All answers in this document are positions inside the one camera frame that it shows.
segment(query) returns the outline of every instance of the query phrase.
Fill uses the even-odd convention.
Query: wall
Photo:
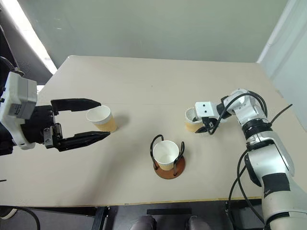
[[[261,65],[307,131],[307,1],[297,0]]]
[[[255,62],[287,0],[19,0],[55,65],[68,55]]]

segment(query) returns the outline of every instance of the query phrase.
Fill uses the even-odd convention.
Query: brown coaster
[[[186,161],[184,160],[184,157],[182,157],[176,164],[176,176],[174,176],[174,169],[165,171],[159,167],[157,170],[154,170],[154,169],[153,170],[158,176],[160,176],[163,179],[174,179],[182,174],[185,167],[186,167]]]

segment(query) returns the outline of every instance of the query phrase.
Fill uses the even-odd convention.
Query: white paper cup
[[[185,126],[188,131],[195,133],[199,128],[202,127],[202,120],[193,121],[193,119],[197,116],[196,109],[194,107],[188,109],[185,113],[185,116]]]
[[[169,171],[174,167],[174,161],[179,155],[178,146],[170,141],[163,140],[157,143],[153,148],[153,157],[160,168]]]
[[[87,111],[86,118],[103,132],[114,132],[117,128],[110,108],[105,105]]]

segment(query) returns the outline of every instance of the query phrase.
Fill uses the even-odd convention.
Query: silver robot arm
[[[221,104],[196,102],[196,119],[204,127],[198,132],[213,134],[219,122],[236,115],[247,140],[245,165],[253,183],[262,187],[262,212],[265,229],[307,229],[307,194],[293,180],[292,159],[272,130],[264,108],[253,92],[238,89],[222,98]]]

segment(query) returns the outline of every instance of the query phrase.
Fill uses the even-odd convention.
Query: floor
[[[159,215],[168,209],[168,213]],[[80,215],[60,214],[32,209],[41,223],[41,230],[91,230],[93,217]],[[190,216],[202,217],[212,230],[231,230],[231,225],[224,210],[223,201],[187,202],[172,204],[151,204],[136,206],[113,206],[109,217],[106,219],[105,230],[129,230],[139,216],[153,213],[157,220],[158,230],[184,230],[184,224]],[[259,221],[251,213],[250,209],[240,210],[240,219],[245,228],[261,227]],[[32,217],[18,211],[8,220],[0,220],[0,230],[35,230],[35,222]]]

